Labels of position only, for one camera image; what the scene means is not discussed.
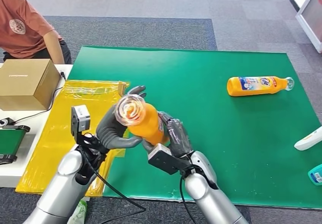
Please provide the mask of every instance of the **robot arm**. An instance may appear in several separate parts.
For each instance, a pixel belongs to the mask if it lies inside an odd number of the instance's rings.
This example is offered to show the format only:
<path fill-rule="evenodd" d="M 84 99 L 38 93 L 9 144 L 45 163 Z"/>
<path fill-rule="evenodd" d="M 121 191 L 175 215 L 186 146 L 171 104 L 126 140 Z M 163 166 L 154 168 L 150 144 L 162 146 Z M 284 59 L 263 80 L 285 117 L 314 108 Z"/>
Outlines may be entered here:
<path fill-rule="evenodd" d="M 129 94 L 144 97 L 145 93 L 141 93 L 144 90 L 145 87 L 136 87 Z M 84 155 L 98 170 L 109 150 L 135 147 L 142 141 L 137 136 L 122 138 L 127 127 L 115 120 L 114 109 L 115 106 L 110 108 L 97 128 L 97 136 L 93 136 L 82 134 L 90 124 L 86 106 L 72 107 L 71 132 L 76 144 L 60 161 L 57 172 L 24 224 L 66 224 L 97 177 Z"/>
<path fill-rule="evenodd" d="M 168 130 L 169 148 L 160 143 L 155 147 L 144 142 L 149 151 L 149 163 L 168 174 L 179 171 L 186 190 L 206 217 L 209 224 L 247 224 L 235 205 L 219 188 L 211 164 L 203 153 L 194 151 L 179 119 L 167 113 L 159 116 Z"/>

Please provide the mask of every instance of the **gray carpet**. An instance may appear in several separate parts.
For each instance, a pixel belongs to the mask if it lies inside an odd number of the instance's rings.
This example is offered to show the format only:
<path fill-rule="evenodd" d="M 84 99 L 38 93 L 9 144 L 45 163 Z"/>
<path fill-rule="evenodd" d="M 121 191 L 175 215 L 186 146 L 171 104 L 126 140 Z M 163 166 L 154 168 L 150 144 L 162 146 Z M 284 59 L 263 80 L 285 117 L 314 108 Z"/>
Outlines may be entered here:
<path fill-rule="evenodd" d="M 67 16 L 45 18 L 66 41 L 73 61 L 82 45 L 217 49 L 211 19 Z"/>
<path fill-rule="evenodd" d="M 18 194 L 12 188 L 0 189 L 0 223 L 19 224 L 23 223 L 36 205 L 39 195 Z M 192 224 L 182 203 L 170 203 L 160 201 L 138 201 L 146 207 L 144 213 L 126 217 L 111 223 L 118 224 Z M 206 223 L 202 214 L 195 204 L 189 204 L 189 210 L 198 224 Z M 250 221 L 247 207 L 239 207 L 241 213 Z M 88 202 L 87 215 L 85 224 L 98 224 L 100 222 L 136 211 L 131 204 L 120 199 L 91 198 Z"/>

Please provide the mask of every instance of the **person's arm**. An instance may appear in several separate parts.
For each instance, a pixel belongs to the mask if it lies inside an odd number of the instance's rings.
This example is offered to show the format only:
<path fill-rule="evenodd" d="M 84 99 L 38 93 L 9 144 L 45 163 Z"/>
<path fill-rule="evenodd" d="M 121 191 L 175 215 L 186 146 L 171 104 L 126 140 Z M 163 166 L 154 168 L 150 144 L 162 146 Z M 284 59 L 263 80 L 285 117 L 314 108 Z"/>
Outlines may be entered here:
<path fill-rule="evenodd" d="M 57 34 L 51 30 L 44 35 L 44 43 L 51 57 L 54 64 L 63 64 L 64 57 L 63 56 L 62 48 L 58 41 Z"/>
<path fill-rule="evenodd" d="M 58 33 L 26 0 L 2 0 L 7 10 L 16 12 L 29 28 L 44 38 L 54 64 L 63 64 L 64 58 L 58 41 Z"/>

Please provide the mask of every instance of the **bottle label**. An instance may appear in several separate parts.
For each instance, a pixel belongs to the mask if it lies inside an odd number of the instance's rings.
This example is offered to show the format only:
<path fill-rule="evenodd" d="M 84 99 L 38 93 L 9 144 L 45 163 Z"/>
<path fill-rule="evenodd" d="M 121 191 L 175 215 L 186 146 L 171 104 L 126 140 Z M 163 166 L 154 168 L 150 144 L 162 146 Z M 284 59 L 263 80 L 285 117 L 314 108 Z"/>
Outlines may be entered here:
<path fill-rule="evenodd" d="M 316 180 L 317 180 L 318 183 L 322 182 L 322 178 L 320 177 L 320 173 L 317 172 L 317 173 L 314 173 L 314 175 L 315 176 Z"/>
<path fill-rule="evenodd" d="M 265 90 L 270 86 L 276 87 L 278 84 L 273 77 L 238 77 L 241 89 L 247 90 Z"/>

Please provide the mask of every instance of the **plastic bag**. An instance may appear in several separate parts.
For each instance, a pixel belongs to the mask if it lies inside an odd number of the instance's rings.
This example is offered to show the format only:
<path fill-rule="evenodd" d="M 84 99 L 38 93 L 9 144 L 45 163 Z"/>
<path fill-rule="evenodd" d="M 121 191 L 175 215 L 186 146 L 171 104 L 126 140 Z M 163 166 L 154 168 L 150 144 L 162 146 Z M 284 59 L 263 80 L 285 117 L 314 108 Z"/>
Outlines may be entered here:
<path fill-rule="evenodd" d="M 72 106 L 86 105 L 90 115 L 90 128 L 87 132 L 95 134 L 102 117 L 117 103 L 127 87 L 124 82 L 66 81 L 55 99 L 44 130 L 19 181 L 16 191 L 42 193 L 57 171 L 58 164 L 74 144 L 71 135 Z M 109 151 L 100 168 L 100 174 L 106 178 L 115 156 L 124 156 L 124 150 Z M 102 196 L 103 184 L 96 178 L 86 193 L 87 196 Z"/>

